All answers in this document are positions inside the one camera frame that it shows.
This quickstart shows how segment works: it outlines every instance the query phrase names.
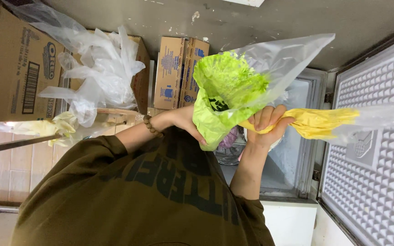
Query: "yellow plastic bag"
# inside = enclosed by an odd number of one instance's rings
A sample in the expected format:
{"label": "yellow plastic bag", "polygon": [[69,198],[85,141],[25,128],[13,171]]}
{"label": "yellow plastic bag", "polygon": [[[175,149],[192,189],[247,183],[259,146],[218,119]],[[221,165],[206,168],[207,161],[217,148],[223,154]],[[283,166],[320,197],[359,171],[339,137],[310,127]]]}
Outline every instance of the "yellow plastic bag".
{"label": "yellow plastic bag", "polygon": [[[294,117],[295,122],[290,125],[306,139],[331,139],[336,136],[332,135],[332,130],[343,124],[354,124],[355,118],[359,116],[359,111],[356,109],[291,109],[286,111],[283,117]],[[248,130],[255,131],[255,127],[245,120],[239,124]],[[264,130],[259,131],[259,134],[268,133],[275,126],[268,126]]]}

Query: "open freezer lid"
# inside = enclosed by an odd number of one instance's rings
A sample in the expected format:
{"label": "open freezer lid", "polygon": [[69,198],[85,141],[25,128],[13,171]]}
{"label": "open freezer lid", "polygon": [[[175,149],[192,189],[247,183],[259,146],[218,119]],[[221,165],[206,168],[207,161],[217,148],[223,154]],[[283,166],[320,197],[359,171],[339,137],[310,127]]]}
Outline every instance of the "open freezer lid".
{"label": "open freezer lid", "polygon": [[[394,45],[337,77],[334,109],[394,102]],[[327,146],[320,198],[364,245],[394,245],[394,127]]]}

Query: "metal rod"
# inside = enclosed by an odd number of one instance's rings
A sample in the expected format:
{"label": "metal rod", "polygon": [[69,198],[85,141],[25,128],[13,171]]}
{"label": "metal rod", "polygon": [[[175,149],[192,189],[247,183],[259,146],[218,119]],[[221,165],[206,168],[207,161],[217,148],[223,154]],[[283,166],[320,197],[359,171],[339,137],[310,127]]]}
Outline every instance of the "metal rod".
{"label": "metal rod", "polygon": [[17,141],[12,141],[12,142],[7,142],[7,143],[0,143],[0,151],[7,150],[7,149],[12,149],[12,148],[17,148],[17,147],[22,147],[25,145],[30,145],[30,144],[36,144],[36,143],[41,143],[45,142],[48,140],[53,140],[57,138],[63,137],[62,135],[50,135],[50,136],[45,136],[45,137],[35,137],[31,139],[23,139],[23,140],[17,140]]}

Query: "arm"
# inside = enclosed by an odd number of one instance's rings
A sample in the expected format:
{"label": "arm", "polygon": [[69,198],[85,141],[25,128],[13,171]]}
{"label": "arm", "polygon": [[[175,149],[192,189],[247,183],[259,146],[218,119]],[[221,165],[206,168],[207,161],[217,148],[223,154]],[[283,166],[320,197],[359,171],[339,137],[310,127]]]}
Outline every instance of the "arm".
{"label": "arm", "polygon": [[[180,109],[173,109],[162,112],[154,117],[151,117],[150,124],[157,131],[162,132],[170,126],[177,126],[189,132],[195,139],[206,145],[203,136],[197,131],[193,123],[194,105],[183,107]],[[132,153],[140,148],[143,144],[155,138],[145,126],[140,123],[136,126],[118,132],[115,136],[123,143],[128,153]]]}
{"label": "arm", "polygon": [[266,134],[247,131],[247,144],[230,182],[230,189],[236,196],[247,200],[259,199],[262,169],[268,150],[284,135],[288,124],[295,120],[292,117],[280,119],[286,110],[287,108],[283,105],[278,105],[276,108],[267,106],[249,118],[249,122],[254,124],[256,131],[274,124],[276,127]]}

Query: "barcode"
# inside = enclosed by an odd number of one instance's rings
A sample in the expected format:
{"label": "barcode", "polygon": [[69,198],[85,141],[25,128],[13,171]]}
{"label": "barcode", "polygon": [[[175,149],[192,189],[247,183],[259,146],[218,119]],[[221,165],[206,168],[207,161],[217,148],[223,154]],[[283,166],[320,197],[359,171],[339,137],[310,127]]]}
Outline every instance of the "barcode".
{"label": "barcode", "polygon": [[33,114],[36,99],[37,81],[39,79],[39,64],[29,62],[27,70],[27,81],[25,83],[24,103],[22,114]]}

